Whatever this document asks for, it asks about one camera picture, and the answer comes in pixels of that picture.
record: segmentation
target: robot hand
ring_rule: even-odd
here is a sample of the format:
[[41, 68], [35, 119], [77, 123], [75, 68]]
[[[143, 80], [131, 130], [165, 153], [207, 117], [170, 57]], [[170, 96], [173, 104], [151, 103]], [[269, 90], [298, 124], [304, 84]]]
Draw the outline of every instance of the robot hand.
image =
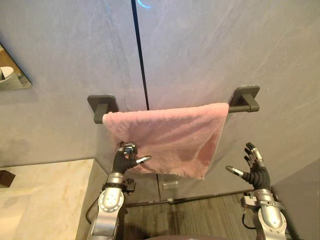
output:
[[250, 167], [250, 172], [243, 172], [233, 166], [226, 166], [225, 168], [241, 177], [248, 183], [252, 184], [254, 189], [267, 189], [270, 190], [270, 176], [264, 165], [262, 156], [260, 155], [258, 149], [251, 142], [246, 144], [244, 151], [248, 154], [244, 159]]
[[138, 154], [138, 149], [134, 143], [122, 142], [114, 156], [112, 173], [123, 175], [128, 169], [143, 164], [152, 158], [149, 155], [136, 158], [136, 154]]

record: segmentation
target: cable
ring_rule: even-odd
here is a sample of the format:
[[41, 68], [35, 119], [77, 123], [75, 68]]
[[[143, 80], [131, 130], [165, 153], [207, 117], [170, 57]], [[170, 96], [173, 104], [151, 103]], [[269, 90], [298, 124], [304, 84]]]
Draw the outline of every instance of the cable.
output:
[[251, 230], [256, 229], [255, 226], [248, 226], [248, 225], [245, 224], [246, 210], [247, 210], [247, 207], [245, 206], [244, 207], [244, 212], [242, 214], [242, 224], [243, 224], [243, 226], [245, 226], [247, 229], [251, 229]]
[[100, 195], [96, 198], [96, 200], [94, 200], [94, 202], [91, 204], [91, 206], [88, 208], [88, 210], [86, 211], [86, 214], [85, 214], [85, 219], [87, 220], [87, 222], [91, 225], [92, 221], [90, 221], [89, 217], [88, 217], [88, 214], [89, 212], [91, 211], [92, 207], [95, 205], [96, 201], [98, 201]]

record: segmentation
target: marble countertop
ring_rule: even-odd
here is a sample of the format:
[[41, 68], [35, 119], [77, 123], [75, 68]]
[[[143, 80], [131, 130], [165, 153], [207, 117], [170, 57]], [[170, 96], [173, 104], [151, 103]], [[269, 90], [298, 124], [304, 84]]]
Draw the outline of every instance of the marble countertop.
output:
[[0, 168], [15, 174], [9, 188], [0, 188], [0, 240], [76, 239], [86, 192], [92, 192], [88, 184], [94, 163], [84, 159]]

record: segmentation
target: dark object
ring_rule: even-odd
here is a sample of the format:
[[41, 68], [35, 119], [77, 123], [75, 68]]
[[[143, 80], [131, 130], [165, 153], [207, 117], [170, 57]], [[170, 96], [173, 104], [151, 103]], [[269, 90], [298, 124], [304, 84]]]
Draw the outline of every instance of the dark object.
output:
[[246, 217], [246, 214], [245, 213], [243, 213], [242, 214], [242, 224], [243, 224], [243, 226], [245, 226], [247, 229], [256, 229], [256, 227], [254, 227], [254, 226], [248, 226], [247, 224], [245, 224], [245, 217]]
[[255, 190], [268, 189], [270, 190], [270, 176], [267, 169], [263, 166], [253, 165], [251, 172], [244, 172], [242, 179], [251, 184]]
[[119, 111], [116, 98], [112, 95], [91, 95], [88, 96], [87, 100], [94, 112], [93, 120], [96, 124], [102, 124], [104, 114]]
[[9, 188], [15, 176], [7, 170], [0, 170], [0, 188]]
[[112, 173], [125, 174], [128, 169], [137, 165], [135, 160], [127, 159], [123, 151], [117, 151], [113, 160]]
[[259, 90], [257, 85], [238, 87], [229, 103], [229, 113], [259, 111], [259, 104], [255, 100]]
[[93, 208], [93, 206], [98, 201], [99, 197], [100, 197], [100, 195], [94, 200], [94, 202], [91, 204], [91, 206], [88, 208], [88, 210], [85, 213], [85, 219], [90, 225], [91, 225], [92, 221], [89, 219], [89, 213], [91, 212], [91, 209]]
[[124, 185], [125, 189], [123, 189], [123, 192], [127, 193], [128, 195], [132, 194], [136, 189], [136, 182], [132, 178], [127, 178]]
[[144, 59], [142, 56], [142, 48], [141, 48], [141, 41], [140, 41], [140, 32], [139, 32], [136, 0], [131, 0], [131, 7], [132, 7], [132, 14], [133, 14], [136, 44], [138, 47], [138, 53], [139, 53], [139, 59], [140, 59], [140, 68], [141, 68], [141, 76], [142, 76], [143, 89], [144, 89], [145, 104], [146, 104], [146, 109], [149, 110], [149, 100], [148, 100], [148, 92], [147, 92], [147, 84], [146, 84]]

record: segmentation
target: pink towel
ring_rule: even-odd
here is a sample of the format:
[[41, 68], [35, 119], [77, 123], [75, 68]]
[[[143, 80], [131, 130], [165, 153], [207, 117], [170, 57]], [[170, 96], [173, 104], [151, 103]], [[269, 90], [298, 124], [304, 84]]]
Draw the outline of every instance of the pink towel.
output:
[[135, 172], [204, 179], [228, 114], [227, 103], [166, 110], [109, 112], [103, 124], [116, 143], [134, 142], [152, 159]]

